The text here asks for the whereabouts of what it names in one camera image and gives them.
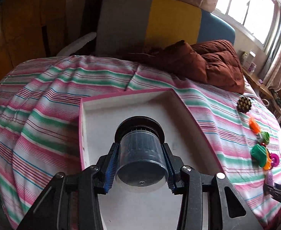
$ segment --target windowsill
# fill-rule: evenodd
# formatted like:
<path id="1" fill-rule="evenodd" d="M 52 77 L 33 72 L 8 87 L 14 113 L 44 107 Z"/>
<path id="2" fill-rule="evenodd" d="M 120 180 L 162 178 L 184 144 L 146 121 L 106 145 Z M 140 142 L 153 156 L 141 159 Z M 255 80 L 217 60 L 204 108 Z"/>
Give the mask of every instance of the windowsill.
<path id="1" fill-rule="evenodd" d="M 223 19 L 225 22 L 229 23 L 231 26 L 240 30 L 244 35 L 251 39 L 257 45 L 257 47 L 259 47 L 261 50 L 264 49 L 264 45 L 257 38 L 255 38 L 242 24 L 235 21 L 235 19 L 228 15 L 224 15 L 217 9 L 213 11 L 213 15 L 216 15 L 220 19 Z"/>

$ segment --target window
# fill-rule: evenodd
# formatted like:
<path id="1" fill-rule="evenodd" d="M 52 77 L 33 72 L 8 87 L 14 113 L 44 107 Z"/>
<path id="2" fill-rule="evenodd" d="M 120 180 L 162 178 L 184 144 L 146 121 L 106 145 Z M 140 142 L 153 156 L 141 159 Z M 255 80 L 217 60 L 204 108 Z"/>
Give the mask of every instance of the window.
<path id="1" fill-rule="evenodd" d="M 218 0 L 216 9 L 225 15 L 223 19 L 233 18 L 265 43 L 274 16 L 273 0 Z"/>

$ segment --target toy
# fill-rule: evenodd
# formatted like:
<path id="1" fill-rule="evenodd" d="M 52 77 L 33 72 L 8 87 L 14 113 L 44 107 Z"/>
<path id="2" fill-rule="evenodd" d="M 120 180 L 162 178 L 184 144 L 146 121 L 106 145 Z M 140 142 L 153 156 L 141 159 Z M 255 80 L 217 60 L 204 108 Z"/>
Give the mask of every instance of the toy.
<path id="1" fill-rule="evenodd" d="M 266 148 L 262 145 L 256 144 L 250 151 L 251 156 L 256 159 L 259 166 L 263 168 L 267 163 L 267 152 Z"/>
<path id="2" fill-rule="evenodd" d="M 271 172 L 271 170 L 268 170 L 265 175 L 265 183 L 270 186 L 274 185 L 274 177 L 273 177 L 273 173 Z"/>
<path id="3" fill-rule="evenodd" d="M 266 164 L 265 164 L 265 166 L 263 167 L 263 169 L 264 169 L 264 170 L 270 170 L 270 169 L 271 169 L 271 159 L 270 159 L 270 157 L 269 157 L 270 154 L 269 154 L 267 148 L 265 148 L 265 150 L 266 150 L 266 157 L 267 157 L 267 160 L 266 160 Z"/>
<path id="4" fill-rule="evenodd" d="M 264 146 L 266 148 L 266 144 L 265 143 L 259 143 L 260 145 Z"/>
<path id="5" fill-rule="evenodd" d="M 270 154 L 270 159 L 271 159 L 272 167 L 277 167 L 279 165 L 280 159 L 277 154 L 274 154 L 274 153 Z"/>
<path id="6" fill-rule="evenodd" d="M 261 132 L 259 132 L 258 134 L 256 134 L 256 140 L 258 143 L 262 143 L 264 139 L 264 136 Z"/>
<path id="7" fill-rule="evenodd" d="M 247 97 L 241 97 L 237 102 L 237 110 L 240 113 L 246 113 L 251 109 L 251 101 Z"/>
<path id="8" fill-rule="evenodd" d="M 254 133 L 260 134 L 261 128 L 253 117 L 249 117 L 249 127 Z"/>
<path id="9" fill-rule="evenodd" d="M 269 144 L 269 133 L 267 131 L 262 131 L 261 132 L 263 136 L 263 142 L 268 145 Z"/>

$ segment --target purple toy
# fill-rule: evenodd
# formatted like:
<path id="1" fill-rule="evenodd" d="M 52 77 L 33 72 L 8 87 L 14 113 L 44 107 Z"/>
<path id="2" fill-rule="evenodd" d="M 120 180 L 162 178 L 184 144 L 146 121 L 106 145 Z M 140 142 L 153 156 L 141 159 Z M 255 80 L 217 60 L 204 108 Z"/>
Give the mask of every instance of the purple toy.
<path id="1" fill-rule="evenodd" d="M 273 173 L 271 172 L 271 170 L 268 170 L 265 176 L 265 183 L 273 186 L 274 185 L 274 178 L 273 178 Z"/>

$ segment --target window frame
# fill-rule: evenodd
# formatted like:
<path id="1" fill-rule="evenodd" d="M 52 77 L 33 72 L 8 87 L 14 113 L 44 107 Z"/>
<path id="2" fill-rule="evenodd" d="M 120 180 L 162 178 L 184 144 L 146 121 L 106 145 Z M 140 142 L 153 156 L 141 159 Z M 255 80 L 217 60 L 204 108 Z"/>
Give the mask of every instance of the window frame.
<path id="1" fill-rule="evenodd" d="M 225 22 L 229 23 L 230 25 L 232 25 L 233 27 L 236 27 L 237 29 L 239 29 L 242 33 L 244 33 L 248 38 L 250 38 L 261 50 L 264 50 L 265 47 L 266 47 L 266 44 L 267 44 L 267 41 L 271 38 L 272 36 L 272 28 L 274 26 L 274 24 L 276 23 L 276 19 L 275 19 L 275 12 L 276 12 L 276 4 L 275 4 L 275 7 L 274 7 L 274 15 L 273 15 L 273 19 L 271 21 L 271 25 L 270 25 L 270 30 L 267 34 L 267 37 L 265 39 L 265 42 L 264 44 L 262 44 L 256 37 L 253 36 L 253 34 L 248 30 L 246 29 L 246 27 L 244 27 L 244 23 L 246 21 L 246 18 L 247 18 L 247 14 L 248 14 L 248 11 L 249 11 L 249 6 L 250 6 L 250 0 L 249 0 L 249 3 L 248 3 L 248 8 L 247 8 L 247 11 L 246 11 L 246 15 L 245 15 L 245 18 L 244 18 L 244 22 L 243 24 L 239 23 L 238 21 L 236 21 L 234 18 L 232 18 L 231 16 L 228 15 L 228 12 L 229 12 L 229 9 L 230 9 L 230 5 L 231 5 L 231 2 L 232 0 L 229 0 L 229 4 L 228 4 L 228 7 L 227 7 L 227 11 L 225 14 L 223 14 L 220 10 L 218 10 L 217 8 L 213 11 L 213 14 L 216 15 L 217 17 L 223 19 Z"/>

